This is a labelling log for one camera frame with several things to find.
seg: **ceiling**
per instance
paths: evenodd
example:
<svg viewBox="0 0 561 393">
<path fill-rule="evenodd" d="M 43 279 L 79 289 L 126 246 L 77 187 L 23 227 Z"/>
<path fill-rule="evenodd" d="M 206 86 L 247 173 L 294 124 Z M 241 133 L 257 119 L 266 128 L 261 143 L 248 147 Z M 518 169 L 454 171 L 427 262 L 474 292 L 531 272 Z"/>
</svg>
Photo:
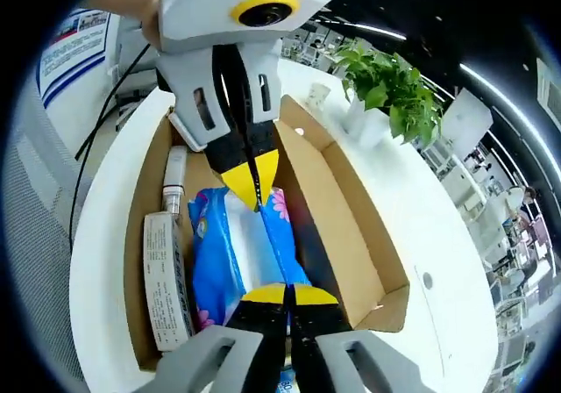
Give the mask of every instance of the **ceiling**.
<svg viewBox="0 0 561 393">
<path fill-rule="evenodd" d="M 555 11 L 548 10 L 552 5 L 557 6 Z M 459 67 L 464 63 L 499 88 L 561 163 L 561 134 L 536 100 L 536 57 L 546 61 L 545 48 L 555 52 L 561 47 L 558 6 L 558 0 L 333 0 L 328 4 L 331 12 L 321 14 L 406 35 L 406 41 L 399 41 L 346 25 L 327 25 L 345 36 L 368 39 L 384 51 L 397 51 L 450 93 L 467 88 L 489 108 L 497 108 L 501 115 L 492 110 L 492 132 L 537 188 L 554 248 L 561 251 L 561 214 L 556 204 L 556 199 L 561 203 L 561 180 L 550 159 L 511 106 Z M 547 57 L 548 65 L 558 67 L 551 58 L 555 57 Z"/>
</svg>

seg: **office desk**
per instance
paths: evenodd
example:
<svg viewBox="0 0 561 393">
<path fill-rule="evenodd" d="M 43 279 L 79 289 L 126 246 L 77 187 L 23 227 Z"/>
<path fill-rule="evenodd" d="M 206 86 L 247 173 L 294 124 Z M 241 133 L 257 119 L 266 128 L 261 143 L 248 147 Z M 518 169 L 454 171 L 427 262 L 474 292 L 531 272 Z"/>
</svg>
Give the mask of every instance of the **office desk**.
<svg viewBox="0 0 561 393">
<path fill-rule="evenodd" d="M 349 104 L 336 77 L 286 60 L 280 61 L 279 76 L 282 93 L 300 102 L 312 82 L 331 88 L 316 118 L 361 176 L 407 272 L 403 330 L 375 335 L 416 362 L 434 391 L 481 391 L 497 353 L 493 302 L 477 251 L 444 188 L 412 146 L 388 138 L 365 153 L 345 137 L 338 120 Z M 94 393 L 131 391 L 153 377 L 138 369 L 128 333 L 124 237 L 146 151 L 173 103 L 172 95 L 156 89 L 129 119 L 97 172 L 76 231 L 70 317 L 82 372 Z"/>
</svg>

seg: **camera lens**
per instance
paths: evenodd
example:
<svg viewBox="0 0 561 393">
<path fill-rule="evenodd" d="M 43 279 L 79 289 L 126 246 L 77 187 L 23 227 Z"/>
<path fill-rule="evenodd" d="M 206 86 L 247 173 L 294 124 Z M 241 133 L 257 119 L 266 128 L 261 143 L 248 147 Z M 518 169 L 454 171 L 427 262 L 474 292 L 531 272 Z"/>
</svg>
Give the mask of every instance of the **camera lens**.
<svg viewBox="0 0 561 393">
<path fill-rule="evenodd" d="M 261 27 L 279 23 L 292 14 L 292 8 L 283 3 L 260 4 L 244 11 L 239 23 L 250 27 Z"/>
</svg>

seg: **robotic arm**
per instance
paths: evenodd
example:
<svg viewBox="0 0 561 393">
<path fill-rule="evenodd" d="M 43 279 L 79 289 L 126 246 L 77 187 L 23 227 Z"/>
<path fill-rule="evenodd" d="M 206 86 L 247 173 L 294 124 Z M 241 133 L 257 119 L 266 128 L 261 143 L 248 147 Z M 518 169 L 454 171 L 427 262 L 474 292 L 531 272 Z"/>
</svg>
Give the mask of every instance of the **robotic arm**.
<svg viewBox="0 0 561 393">
<path fill-rule="evenodd" d="M 161 0 L 159 85 L 170 121 L 252 210 L 266 204 L 279 153 L 279 38 L 330 0 Z"/>
</svg>

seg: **white box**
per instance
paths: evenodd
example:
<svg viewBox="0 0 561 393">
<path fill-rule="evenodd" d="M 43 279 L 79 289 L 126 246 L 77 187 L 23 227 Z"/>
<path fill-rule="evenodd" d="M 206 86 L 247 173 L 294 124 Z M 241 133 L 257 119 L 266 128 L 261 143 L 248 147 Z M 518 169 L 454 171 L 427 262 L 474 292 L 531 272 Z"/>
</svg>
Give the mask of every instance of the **white box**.
<svg viewBox="0 0 561 393">
<path fill-rule="evenodd" d="M 161 352 L 175 350 L 195 333 L 188 311 L 178 234 L 171 213 L 164 211 L 145 216 L 146 301 L 156 346 Z"/>
</svg>

